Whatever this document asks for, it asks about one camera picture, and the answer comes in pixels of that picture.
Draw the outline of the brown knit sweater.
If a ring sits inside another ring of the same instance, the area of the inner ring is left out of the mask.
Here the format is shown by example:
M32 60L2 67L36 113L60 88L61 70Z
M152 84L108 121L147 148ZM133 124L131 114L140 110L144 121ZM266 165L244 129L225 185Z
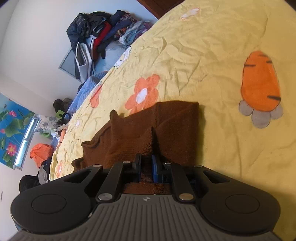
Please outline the brown knit sweater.
M125 194L168 194L167 184L152 181L149 166L152 155L181 166L196 163L199 131L197 102L158 102L150 108L122 118L111 111L110 120L88 142L82 142L83 156L75 159L75 171L100 164L111 168L120 161L134 161L137 154L144 156L142 180L126 184Z

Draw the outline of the pile of mixed clothes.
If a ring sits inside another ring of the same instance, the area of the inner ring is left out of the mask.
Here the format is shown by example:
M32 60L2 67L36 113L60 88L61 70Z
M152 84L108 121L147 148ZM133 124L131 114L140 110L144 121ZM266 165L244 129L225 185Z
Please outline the pile of mixed clothes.
M151 27L150 22L137 20L121 10L113 15L102 11L79 13L66 30L74 54L73 76L85 81L95 72L94 65L99 58L106 58L111 42L128 47Z

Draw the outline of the orange plastic bag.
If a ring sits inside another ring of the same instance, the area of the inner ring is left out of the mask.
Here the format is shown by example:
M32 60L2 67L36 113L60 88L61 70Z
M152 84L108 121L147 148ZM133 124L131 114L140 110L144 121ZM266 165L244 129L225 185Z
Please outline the orange plastic bag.
M30 151L30 159L34 160L37 168L41 167L41 164L53 155L54 148L48 144L36 144Z

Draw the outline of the dark bag on bedside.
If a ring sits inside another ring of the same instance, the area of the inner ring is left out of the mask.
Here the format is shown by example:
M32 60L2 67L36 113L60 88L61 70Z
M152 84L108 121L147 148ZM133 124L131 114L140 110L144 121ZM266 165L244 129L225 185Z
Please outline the dark bag on bedside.
M73 100L70 98L65 98L63 100L61 99L56 99L53 103L53 108L55 109L55 112L57 113L59 110L63 112L67 112L69 109L70 105L72 104Z

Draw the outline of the floral patterned pillow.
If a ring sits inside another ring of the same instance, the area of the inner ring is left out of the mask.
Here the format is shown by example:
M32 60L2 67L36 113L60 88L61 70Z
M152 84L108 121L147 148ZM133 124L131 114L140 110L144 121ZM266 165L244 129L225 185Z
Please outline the floral patterned pillow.
M60 126L60 120L61 118L56 116L41 115L34 131L46 137L53 137L56 129Z

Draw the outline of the blue quilted blanket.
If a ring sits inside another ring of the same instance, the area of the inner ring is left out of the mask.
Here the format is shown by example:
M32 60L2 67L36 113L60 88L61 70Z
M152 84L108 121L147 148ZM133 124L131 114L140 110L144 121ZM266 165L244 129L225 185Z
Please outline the blue quilted blanket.
M103 77L107 74L107 71L102 71L100 73L91 75L78 89L78 93L74 98L73 102L69 106L67 113L73 115L82 103L85 101L86 97L92 92L95 86L101 82Z

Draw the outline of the black garment beside bed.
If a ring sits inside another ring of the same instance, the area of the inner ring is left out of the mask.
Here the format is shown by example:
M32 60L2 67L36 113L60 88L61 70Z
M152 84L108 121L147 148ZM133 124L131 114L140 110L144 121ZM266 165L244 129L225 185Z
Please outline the black garment beside bed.
M21 178L19 182L19 192L22 193L25 190L48 183L50 181L49 173L50 161L46 160L39 167L36 176L25 175Z

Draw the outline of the grey framed panel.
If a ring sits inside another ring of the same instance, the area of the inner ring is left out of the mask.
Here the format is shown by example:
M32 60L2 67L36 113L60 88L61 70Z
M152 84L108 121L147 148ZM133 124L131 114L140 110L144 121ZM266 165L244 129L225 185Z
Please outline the grey framed panel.
M66 74L70 75L74 79L76 78L75 75L75 54L70 49L66 56L63 58L61 64L59 65L59 69Z

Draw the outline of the yellow floral bed sheet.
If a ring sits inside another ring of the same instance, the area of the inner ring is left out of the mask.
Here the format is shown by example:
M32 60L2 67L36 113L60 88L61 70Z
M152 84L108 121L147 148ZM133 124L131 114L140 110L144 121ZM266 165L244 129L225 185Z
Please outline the yellow floral bed sheet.
M280 203L275 233L295 239L295 10L286 1L184 1L139 37L74 113L50 179L108 122L157 102L200 105L196 164Z

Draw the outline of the brown wooden door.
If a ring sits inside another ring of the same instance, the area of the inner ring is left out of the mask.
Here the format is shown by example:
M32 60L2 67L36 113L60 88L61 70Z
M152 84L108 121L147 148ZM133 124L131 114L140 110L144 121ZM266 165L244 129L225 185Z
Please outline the brown wooden door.
M137 0L143 7L152 13L157 19L181 4L184 0Z

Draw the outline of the lotus flower wall poster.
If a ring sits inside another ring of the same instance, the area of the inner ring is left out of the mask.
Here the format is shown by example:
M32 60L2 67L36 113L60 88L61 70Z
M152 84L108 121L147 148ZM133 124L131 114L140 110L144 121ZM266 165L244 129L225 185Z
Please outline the lotus flower wall poster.
M1 94L1 163L14 168L34 113Z

